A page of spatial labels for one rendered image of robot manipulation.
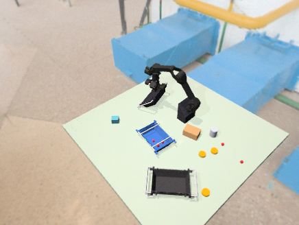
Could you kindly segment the tan rectangular block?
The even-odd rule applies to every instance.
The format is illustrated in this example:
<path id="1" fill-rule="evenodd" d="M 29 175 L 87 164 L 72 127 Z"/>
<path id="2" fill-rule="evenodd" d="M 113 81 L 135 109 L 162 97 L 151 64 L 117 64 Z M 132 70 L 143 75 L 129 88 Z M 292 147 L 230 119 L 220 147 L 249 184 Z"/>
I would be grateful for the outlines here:
<path id="1" fill-rule="evenodd" d="M 196 128 L 195 126 L 192 126 L 190 124 L 187 124 L 183 129 L 182 135 L 197 141 L 200 133 L 201 133 L 201 129 Z"/>

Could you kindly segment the small light blue block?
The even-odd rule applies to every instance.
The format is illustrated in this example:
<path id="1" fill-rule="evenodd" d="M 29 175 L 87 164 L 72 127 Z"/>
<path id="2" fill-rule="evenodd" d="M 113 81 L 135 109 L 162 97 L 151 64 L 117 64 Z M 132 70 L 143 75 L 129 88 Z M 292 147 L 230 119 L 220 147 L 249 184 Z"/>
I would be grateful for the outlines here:
<path id="1" fill-rule="evenodd" d="M 111 122 L 112 123 L 119 123 L 119 116 L 112 116 Z"/>

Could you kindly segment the blue plastic tray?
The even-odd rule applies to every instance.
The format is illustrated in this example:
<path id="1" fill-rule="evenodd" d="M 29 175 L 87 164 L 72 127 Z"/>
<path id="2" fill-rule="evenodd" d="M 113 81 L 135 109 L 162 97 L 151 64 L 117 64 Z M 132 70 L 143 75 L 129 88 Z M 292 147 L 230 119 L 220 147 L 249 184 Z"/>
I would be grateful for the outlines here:
<path id="1" fill-rule="evenodd" d="M 140 133 L 152 128 L 153 126 L 157 125 L 156 121 L 154 120 L 154 123 L 151 123 L 148 126 L 145 126 L 144 128 L 140 129 L 140 130 L 136 130 L 137 132 L 139 131 Z M 169 137 L 169 135 L 160 127 L 160 126 L 156 126 L 154 128 L 152 128 L 151 130 L 148 130 L 147 132 L 144 132 L 142 134 L 142 136 L 145 138 L 145 140 L 151 145 L 154 146 L 157 143 L 163 141 L 164 139 L 166 139 L 167 137 Z M 154 139 L 154 142 L 152 141 Z M 160 143 L 159 147 L 155 146 L 153 147 L 155 149 L 155 153 L 158 154 L 158 152 L 160 150 L 162 150 L 163 148 L 167 147 L 168 145 L 170 145 L 171 143 L 177 143 L 176 140 L 172 139 L 171 137 L 168 138 L 167 140 L 164 141 L 164 143 Z"/>

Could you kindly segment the yellow short cylinder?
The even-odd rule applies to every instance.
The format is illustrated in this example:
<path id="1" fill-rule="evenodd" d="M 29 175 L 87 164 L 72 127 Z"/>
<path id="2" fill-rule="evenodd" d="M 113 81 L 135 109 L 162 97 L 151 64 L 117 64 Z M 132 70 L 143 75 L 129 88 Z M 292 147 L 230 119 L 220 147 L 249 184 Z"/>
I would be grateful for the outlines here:
<path id="1" fill-rule="evenodd" d="M 212 148 L 211 148 L 211 152 L 212 152 L 213 154 L 217 154 L 217 153 L 218 153 L 218 149 L 217 149 L 216 147 L 212 147 Z"/>
<path id="2" fill-rule="evenodd" d="M 204 158 L 205 157 L 205 155 L 206 155 L 206 153 L 205 153 L 205 151 L 199 151 L 199 157 L 201 157 L 201 158 Z"/>
<path id="3" fill-rule="evenodd" d="M 203 195 L 203 196 L 207 197 L 207 196 L 209 196 L 209 194 L 210 194 L 209 189 L 204 188 L 204 189 L 202 190 L 202 195 Z"/>

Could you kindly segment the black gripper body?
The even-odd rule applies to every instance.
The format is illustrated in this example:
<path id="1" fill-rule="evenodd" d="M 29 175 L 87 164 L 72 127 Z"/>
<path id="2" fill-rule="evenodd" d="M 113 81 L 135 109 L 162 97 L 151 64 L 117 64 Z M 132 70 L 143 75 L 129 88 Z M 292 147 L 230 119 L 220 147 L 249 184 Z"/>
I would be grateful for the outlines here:
<path id="1" fill-rule="evenodd" d="M 160 84 L 160 83 L 159 83 L 159 82 L 160 82 L 159 79 L 160 79 L 160 78 L 158 78 L 158 79 L 156 79 L 156 80 L 153 79 L 153 78 L 152 78 L 152 79 L 147 79 L 147 80 L 145 81 L 145 84 L 148 85 L 149 83 L 151 83 L 151 82 L 154 80 L 154 81 L 157 81 L 157 82 L 158 82 L 158 87 L 160 87 L 161 90 L 165 90 L 165 88 L 167 87 L 167 85 L 166 85 L 166 84 L 163 84 L 163 83 Z"/>

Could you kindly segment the grey cylinder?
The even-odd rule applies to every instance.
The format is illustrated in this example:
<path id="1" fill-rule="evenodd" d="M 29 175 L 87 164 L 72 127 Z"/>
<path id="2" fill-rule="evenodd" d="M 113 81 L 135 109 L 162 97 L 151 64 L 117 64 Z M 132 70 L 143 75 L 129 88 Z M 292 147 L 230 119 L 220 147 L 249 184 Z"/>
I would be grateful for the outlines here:
<path id="1" fill-rule="evenodd" d="M 217 136 L 218 133 L 218 128 L 216 127 L 211 127 L 210 132 L 209 132 L 209 136 L 214 138 Z"/>

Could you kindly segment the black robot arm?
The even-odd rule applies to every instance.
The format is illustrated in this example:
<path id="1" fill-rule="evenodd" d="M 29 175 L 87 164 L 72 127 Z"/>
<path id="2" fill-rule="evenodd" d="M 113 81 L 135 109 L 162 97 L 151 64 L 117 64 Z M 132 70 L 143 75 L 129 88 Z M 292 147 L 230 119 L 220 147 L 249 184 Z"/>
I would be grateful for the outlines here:
<path id="1" fill-rule="evenodd" d="M 189 87 L 189 85 L 187 83 L 187 76 L 186 76 L 185 72 L 182 69 L 179 69 L 173 65 L 166 66 L 166 65 L 159 65 L 157 63 L 152 65 L 150 68 L 146 67 L 144 72 L 148 75 L 152 75 L 152 78 L 156 80 L 159 78 L 159 75 L 161 74 L 160 71 L 170 72 L 172 78 L 175 79 L 177 83 L 181 84 L 185 93 L 187 94 L 187 97 L 189 98 L 188 104 L 184 107 L 185 107 L 187 113 L 189 113 L 189 112 L 194 113 L 200 107 L 201 102 L 198 98 L 196 98 L 194 96 L 191 88 Z M 178 71 L 179 73 L 174 75 L 173 71 Z M 149 87 L 152 89 L 157 88 L 158 82 L 153 80 L 150 83 Z"/>

